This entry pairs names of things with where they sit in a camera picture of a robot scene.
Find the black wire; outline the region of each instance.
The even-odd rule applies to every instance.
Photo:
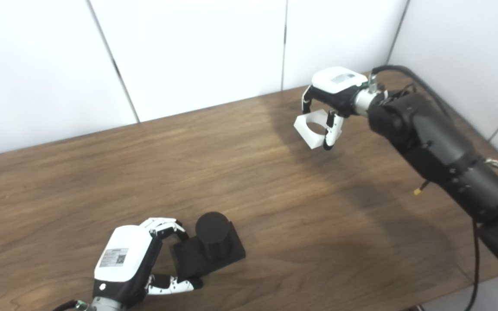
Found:
[[[464,311],[472,310],[474,303],[476,303],[476,297],[478,296],[478,286],[480,285],[480,241],[478,238],[478,224],[472,220],[472,233],[474,235],[474,288],[472,289],[472,296],[470,297],[470,302],[468,307]]]
[[[78,301],[76,301],[76,300],[67,301],[67,302],[63,303],[62,305],[59,305],[59,307],[56,307],[55,309],[53,309],[53,311],[64,311],[64,310],[68,310],[68,309],[74,309],[76,307],[76,303],[78,303]]]
[[[400,73],[403,73],[405,76],[412,78],[415,82],[418,83],[419,86],[421,86],[427,93],[430,94],[431,98],[433,98],[433,101],[435,101],[437,107],[439,108],[439,110],[441,110],[441,112],[445,115],[445,117],[451,119],[451,116],[449,116],[447,109],[445,109],[447,103],[439,95],[437,95],[437,93],[427,83],[425,83],[423,79],[418,77],[416,73],[413,73],[409,68],[404,66],[384,65],[372,69],[372,75],[376,75],[381,71],[386,71],[386,70],[398,71]]]

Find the black cylinder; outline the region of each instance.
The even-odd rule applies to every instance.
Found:
[[[223,214],[212,211],[202,215],[195,224],[195,233],[207,259],[221,260],[230,254],[230,222]]]

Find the wood grain surface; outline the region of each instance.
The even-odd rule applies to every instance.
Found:
[[[0,311],[91,301],[114,228],[163,216],[194,234],[208,211],[233,221],[247,258],[142,310],[397,311],[470,285],[464,212],[436,185],[413,195],[423,180],[365,118],[330,152],[310,150],[293,128],[302,91],[0,154]],[[168,248],[154,270],[174,273]],[[482,250],[482,279],[496,275]]]

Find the robotic hand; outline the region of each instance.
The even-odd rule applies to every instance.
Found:
[[[403,90],[384,91],[376,81],[380,71],[395,70],[411,77],[433,100],[415,92],[414,85]],[[332,107],[322,126],[325,135],[312,132],[306,122],[315,122],[310,112],[312,100]],[[322,141],[332,149],[339,138],[344,118],[368,117],[368,124],[384,136],[395,150],[426,180],[437,183],[478,224],[479,236],[498,258],[498,175],[488,165],[498,168],[498,161],[484,159],[472,142],[459,132],[444,110],[443,100],[406,67],[386,65],[372,70],[366,78],[343,67],[316,73],[302,96],[303,115],[295,128],[311,148]]]
[[[163,240],[175,234],[188,239],[182,224],[174,218],[149,218],[139,226],[115,229],[97,266],[93,302],[78,301],[81,311],[122,311],[140,303],[146,295],[168,295],[199,289],[200,279],[178,282],[174,276],[151,274]]]

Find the white wall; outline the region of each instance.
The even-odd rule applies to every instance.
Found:
[[[0,152],[135,122],[85,0],[0,0]]]
[[[283,89],[321,69],[385,65],[406,0],[289,0]]]
[[[484,137],[498,128],[498,1],[411,0],[389,63],[423,77]]]
[[[422,306],[425,311],[462,311],[468,305],[472,287],[435,299]],[[480,284],[472,311],[498,311],[498,277]]]
[[[279,91],[285,0],[92,0],[141,121]]]

